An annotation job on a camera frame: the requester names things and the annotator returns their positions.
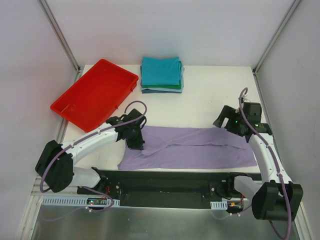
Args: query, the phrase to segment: red plastic tray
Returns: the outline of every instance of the red plastic tray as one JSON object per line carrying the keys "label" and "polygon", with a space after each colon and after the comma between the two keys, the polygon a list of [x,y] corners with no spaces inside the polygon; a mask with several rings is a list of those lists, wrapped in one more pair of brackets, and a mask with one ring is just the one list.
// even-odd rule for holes
{"label": "red plastic tray", "polygon": [[90,132],[111,116],[137,86],[138,78],[101,59],[50,108],[85,132]]}

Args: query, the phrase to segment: white wall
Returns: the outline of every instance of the white wall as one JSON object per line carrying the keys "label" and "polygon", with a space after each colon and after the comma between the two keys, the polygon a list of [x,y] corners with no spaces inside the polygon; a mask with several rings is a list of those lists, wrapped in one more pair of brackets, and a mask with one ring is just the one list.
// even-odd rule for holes
{"label": "white wall", "polygon": [[0,1],[1,240],[17,239],[36,163],[61,119],[50,104],[74,76],[37,1]]}
{"label": "white wall", "polygon": [[254,67],[293,0],[48,0],[80,65]]}
{"label": "white wall", "polygon": [[281,161],[319,239],[320,1],[302,1],[258,72]]}

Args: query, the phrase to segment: purple towel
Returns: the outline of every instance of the purple towel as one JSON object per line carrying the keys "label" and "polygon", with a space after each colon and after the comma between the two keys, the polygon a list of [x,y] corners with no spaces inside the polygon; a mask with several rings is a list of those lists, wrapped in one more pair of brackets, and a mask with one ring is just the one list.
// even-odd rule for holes
{"label": "purple towel", "polygon": [[119,170],[229,169],[256,166],[244,137],[224,128],[145,126],[144,150],[125,149]]}

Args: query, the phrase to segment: white table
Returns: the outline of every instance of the white table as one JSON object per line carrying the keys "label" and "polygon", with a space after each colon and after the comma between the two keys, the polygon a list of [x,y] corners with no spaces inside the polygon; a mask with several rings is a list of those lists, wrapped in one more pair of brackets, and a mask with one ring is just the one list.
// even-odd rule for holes
{"label": "white table", "polygon": [[[85,65],[85,74],[93,65]],[[134,100],[143,101],[147,107],[148,126],[211,128],[224,105],[238,107],[241,90],[248,87],[248,98],[260,102],[255,79],[250,67],[233,66],[184,66],[183,93],[146,93],[142,94],[140,86],[140,65],[119,65],[139,76],[137,87],[124,100],[112,116],[121,116],[125,107]],[[132,108],[144,111],[139,103]],[[84,131],[68,123],[64,141],[76,139]],[[106,145],[100,150],[86,156],[76,164],[77,167],[97,167],[101,170],[118,170],[125,152],[123,140]],[[259,173],[259,167],[242,167],[228,169],[164,169],[152,168],[144,171],[179,171],[179,172],[244,172]]]}

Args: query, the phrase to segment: gray floor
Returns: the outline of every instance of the gray floor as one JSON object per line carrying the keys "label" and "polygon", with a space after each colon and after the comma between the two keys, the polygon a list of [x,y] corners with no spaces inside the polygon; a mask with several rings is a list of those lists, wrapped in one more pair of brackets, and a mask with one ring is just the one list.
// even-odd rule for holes
{"label": "gray floor", "polygon": [[[45,218],[56,218],[75,209],[42,206]],[[32,239],[45,240],[273,240],[278,239],[268,221],[256,220],[251,210],[224,220],[224,211],[168,208],[113,207],[106,212],[81,209],[54,222],[37,220]],[[276,226],[284,234],[285,222]],[[298,240],[293,224],[290,240]]]}

